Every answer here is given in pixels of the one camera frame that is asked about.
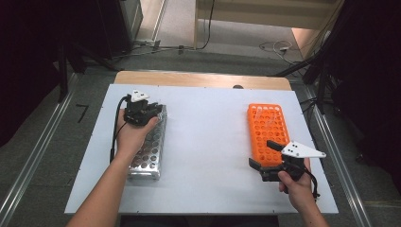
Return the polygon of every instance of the hand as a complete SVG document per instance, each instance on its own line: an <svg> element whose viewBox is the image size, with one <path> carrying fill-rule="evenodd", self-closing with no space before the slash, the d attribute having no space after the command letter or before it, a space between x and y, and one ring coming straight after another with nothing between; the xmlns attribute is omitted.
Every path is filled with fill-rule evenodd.
<svg viewBox="0 0 401 227"><path fill-rule="evenodd" d="M310 171L309 159L305 159L304 163L306 168ZM279 190L283 192L285 187L288 188L289 201L298 212L303 213L304 210L308 209L311 205L316 205L312 195L311 179L309 175L304 173L298 182L294 182L285 171L280 171L278 177L282 181L279 183Z"/></svg>
<svg viewBox="0 0 401 227"><path fill-rule="evenodd" d="M136 127L124 121L124 110L120 110L117 122L117 153L115 159L131 161L145 141L147 134L156 126L157 117L149 120L146 126Z"/></svg>

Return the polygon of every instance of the wooden panel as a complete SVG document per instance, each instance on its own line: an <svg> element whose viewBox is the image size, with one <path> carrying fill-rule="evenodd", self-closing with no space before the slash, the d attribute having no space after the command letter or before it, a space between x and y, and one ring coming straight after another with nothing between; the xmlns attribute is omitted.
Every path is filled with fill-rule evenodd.
<svg viewBox="0 0 401 227"><path fill-rule="evenodd" d="M321 24L318 29L303 29L294 27L292 33L300 47L300 51L304 59L309 58L313 51L317 50L324 39L324 35L327 31L330 31L337 21L344 1L337 0L333 3L333 6L329 9L325 18L321 19Z"/></svg>
<svg viewBox="0 0 401 227"><path fill-rule="evenodd" d="M220 88L241 85L245 89L291 91L289 82L285 78L158 71L122 71L117 74L114 83Z"/></svg>
<svg viewBox="0 0 401 227"><path fill-rule="evenodd" d="M239 23L321 29L342 0L219 0L216 1L213 20ZM197 10L209 12L212 0L197 1Z"/></svg>

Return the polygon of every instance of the aluminum rail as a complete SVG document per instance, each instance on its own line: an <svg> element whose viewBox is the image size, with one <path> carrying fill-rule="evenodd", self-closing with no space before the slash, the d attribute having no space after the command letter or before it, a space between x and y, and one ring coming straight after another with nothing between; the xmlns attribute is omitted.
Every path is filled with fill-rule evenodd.
<svg viewBox="0 0 401 227"><path fill-rule="evenodd" d="M9 192L6 195L6 198L0 209L0 227L9 226L12 215L14 214L15 209L17 208L21 198L24 196L27 186L29 185L30 180L35 174L35 171L44 156L47 145L49 144L54 132L59 126L65 110L70 103L78 81L78 75L74 73L71 76L68 84L70 92L67 94L62 103L57 104L54 112L52 113L49 121L44 128L44 131L41 134L41 137L39 138L34 149L26 160L23 169L21 170L12 187L9 189Z"/></svg>
<svg viewBox="0 0 401 227"><path fill-rule="evenodd" d="M306 86L306 94L308 98L315 97L313 88ZM345 196L347 197L348 203L350 204L351 210L354 213L354 218L359 227L370 227L372 223L363 205L363 201L357 192L357 187L349 174L346 164L342 160L342 156L337 146L336 140L331 132L325 115L321 115L317 108L314 109L314 115L318 122L319 128L322 132L323 139L327 145L327 152L333 160L334 168L339 175L342 188Z"/></svg>

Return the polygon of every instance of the black curtain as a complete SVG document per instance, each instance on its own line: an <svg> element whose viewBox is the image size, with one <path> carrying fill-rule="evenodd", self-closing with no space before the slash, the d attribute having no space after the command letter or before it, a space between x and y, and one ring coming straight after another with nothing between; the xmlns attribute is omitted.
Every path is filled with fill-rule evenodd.
<svg viewBox="0 0 401 227"><path fill-rule="evenodd" d="M54 21L40 1L0 2L0 146L60 81Z"/></svg>
<svg viewBox="0 0 401 227"><path fill-rule="evenodd" d="M332 97L363 138L363 155L401 191L401 2L346 1L355 11L328 49L330 74L342 83Z"/></svg>

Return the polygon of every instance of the white table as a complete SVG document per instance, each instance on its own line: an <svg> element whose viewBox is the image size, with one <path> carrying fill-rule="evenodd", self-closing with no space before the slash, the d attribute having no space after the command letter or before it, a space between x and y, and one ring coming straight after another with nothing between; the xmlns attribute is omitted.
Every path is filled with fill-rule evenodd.
<svg viewBox="0 0 401 227"><path fill-rule="evenodd" d="M147 215L295 213L278 183L264 183L248 166L250 103L281 105L291 140L313 147L294 92L152 85L110 86L65 208L77 211L109 164L115 108L137 89L167 106L159 181L127 181L119 212ZM311 160L323 213L338 213L318 159Z"/></svg>

